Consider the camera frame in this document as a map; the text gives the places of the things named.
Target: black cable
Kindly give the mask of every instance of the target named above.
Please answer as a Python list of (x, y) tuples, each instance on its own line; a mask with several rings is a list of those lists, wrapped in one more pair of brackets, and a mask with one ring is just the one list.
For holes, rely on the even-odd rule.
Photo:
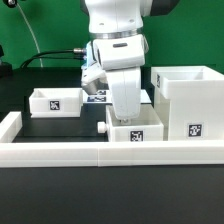
[(20, 68), (26, 68), (33, 60), (36, 59), (76, 59), (76, 60), (84, 60), (83, 55), (75, 55), (74, 57), (71, 58), (66, 58), (66, 57), (43, 57), (44, 55), (51, 55), (51, 54), (66, 54), (66, 53), (72, 53), (74, 54), (74, 50), (55, 50), (55, 51), (45, 51), (39, 54), (34, 55), (32, 58), (24, 61), (21, 65)]

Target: large white box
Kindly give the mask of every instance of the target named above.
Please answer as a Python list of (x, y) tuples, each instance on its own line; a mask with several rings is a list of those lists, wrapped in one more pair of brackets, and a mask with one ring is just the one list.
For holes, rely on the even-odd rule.
[(153, 67), (155, 110), (168, 140), (224, 139), (224, 76), (205, 66)]

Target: white bin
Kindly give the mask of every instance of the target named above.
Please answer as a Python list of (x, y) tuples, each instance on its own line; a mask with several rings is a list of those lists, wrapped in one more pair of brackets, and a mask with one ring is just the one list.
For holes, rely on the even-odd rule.
[(163, 124), (153, 107), (145, 104), (141, 105), (140, 116), (132, 119), (130, 125), (122, 125), (115, 117), (113, 106), (106, 106), (105, 128), (99, 132), (107, 131), (110, 142), (144, 142), (162, 141), (163, 129)]
[(32, 117), (79, 117), (83, 105), (81, 88), (34, 89), (29, 98)]
[(205, 66), (153, 67), (155, 110), (168, 140), (224, 139), (224, 76)]

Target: white plastic block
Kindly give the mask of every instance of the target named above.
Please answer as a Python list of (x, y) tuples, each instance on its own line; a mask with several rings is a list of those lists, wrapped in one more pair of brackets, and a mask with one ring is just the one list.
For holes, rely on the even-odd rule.
[(107, 143), (99, 148), (101, 166), (224, 164), (224, 141)]
[(10, 112), (0, 123), (0, 143), (11, 143), (21, 128), (21, 113)]
[(133, 145), (127, 143), (104, 144), (99, 148), (98, 166), (131, 166), (133, 164)]
[(0, 167), (98, 166), (98, 144), (0, 144)]

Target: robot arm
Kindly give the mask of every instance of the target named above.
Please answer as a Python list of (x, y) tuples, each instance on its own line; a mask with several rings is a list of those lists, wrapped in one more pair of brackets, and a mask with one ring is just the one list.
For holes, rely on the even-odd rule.
[(89, 14), (92, 41), (87, 47), (82, 86), (95, 94), (97, 80), (106, 79), (115, 116), (129, 120), (139, 116), (141, 74), (148, 45), (142, 34), (142, 16), (169, 13), (179, 0), (81, 0)]

